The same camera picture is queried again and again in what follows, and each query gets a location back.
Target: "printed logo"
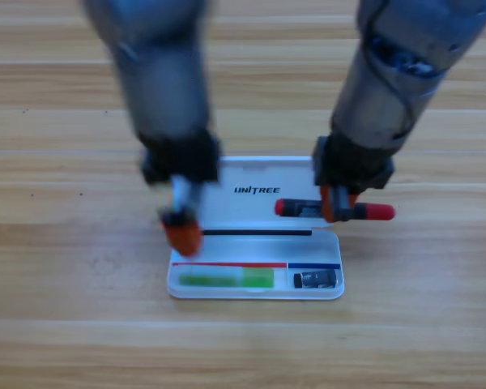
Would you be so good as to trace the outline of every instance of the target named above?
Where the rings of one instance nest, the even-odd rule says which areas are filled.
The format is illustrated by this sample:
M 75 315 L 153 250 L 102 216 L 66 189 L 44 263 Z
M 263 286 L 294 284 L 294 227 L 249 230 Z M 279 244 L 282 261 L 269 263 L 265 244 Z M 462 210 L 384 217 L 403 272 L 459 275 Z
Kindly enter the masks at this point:
M 261 193 L 279 193 L 279 191 L 280 188 L 254 188 L 253 186 L 236 186 L 234 188 L 234 193 L 251 193 L 252 195 Z

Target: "green block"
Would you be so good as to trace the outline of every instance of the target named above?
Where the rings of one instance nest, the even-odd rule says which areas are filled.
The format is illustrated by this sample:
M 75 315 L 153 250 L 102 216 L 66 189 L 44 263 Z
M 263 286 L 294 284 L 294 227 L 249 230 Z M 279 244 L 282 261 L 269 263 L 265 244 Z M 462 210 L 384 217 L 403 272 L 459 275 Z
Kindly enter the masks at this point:
M 244 267 L 241 286 L 244 288 L 273 288 L 274 269 Z
M 235 277 L 197 276 L 194 274 L 180 274 L 180 285 L 213 286 L 218 288 L 235 288 L 239 286 Z
M 274 269 L 269 268 L 237 268 L 240 276 L 180 274 L 180 285 L 207 286 L 214 288 L 273 288 Z

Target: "white plastic tray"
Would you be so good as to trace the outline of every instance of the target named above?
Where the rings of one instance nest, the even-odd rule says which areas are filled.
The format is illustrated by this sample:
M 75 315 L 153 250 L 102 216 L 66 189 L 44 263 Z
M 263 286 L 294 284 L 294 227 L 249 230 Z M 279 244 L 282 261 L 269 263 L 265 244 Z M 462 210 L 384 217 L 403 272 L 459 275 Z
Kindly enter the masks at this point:
M 319 200 L 310 157 L 224 157 L 220 183 L 206 190 L 200 222 L 206 232 L 202 252 L 185 259 L 172 252 L 168 291 L 178 298 L 332 300 L 344 292 L 339 241 L 324 220 L 275 214 L 281 198 Z M 242 268 L 269 267 L 273 286 L 190 286 L 183 276 L 240 279 Z M 334 271 L 330 288 L 297 289 L 293 275 Z

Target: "gray robot arm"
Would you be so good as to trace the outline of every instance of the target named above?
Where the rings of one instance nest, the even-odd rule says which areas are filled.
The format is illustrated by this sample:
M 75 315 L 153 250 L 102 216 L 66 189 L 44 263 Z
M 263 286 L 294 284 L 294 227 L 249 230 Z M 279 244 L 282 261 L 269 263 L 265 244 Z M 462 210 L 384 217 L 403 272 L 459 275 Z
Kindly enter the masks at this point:
M 391 157 L 485 29 L 486 0 L 360 0 L 356 15 L 360 43 L 313 154 L 316 185 L 343 208 L 336 220 L 347 195 L 390 180 Z

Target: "blue stripe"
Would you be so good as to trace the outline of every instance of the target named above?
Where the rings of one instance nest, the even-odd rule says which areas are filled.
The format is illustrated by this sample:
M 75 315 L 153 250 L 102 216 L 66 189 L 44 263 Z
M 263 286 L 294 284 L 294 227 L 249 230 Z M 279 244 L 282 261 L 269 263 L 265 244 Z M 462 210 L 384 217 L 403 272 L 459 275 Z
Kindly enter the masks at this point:
M 340 270 L 339 263 L 289 263 L 288 269 L 333 269 Z

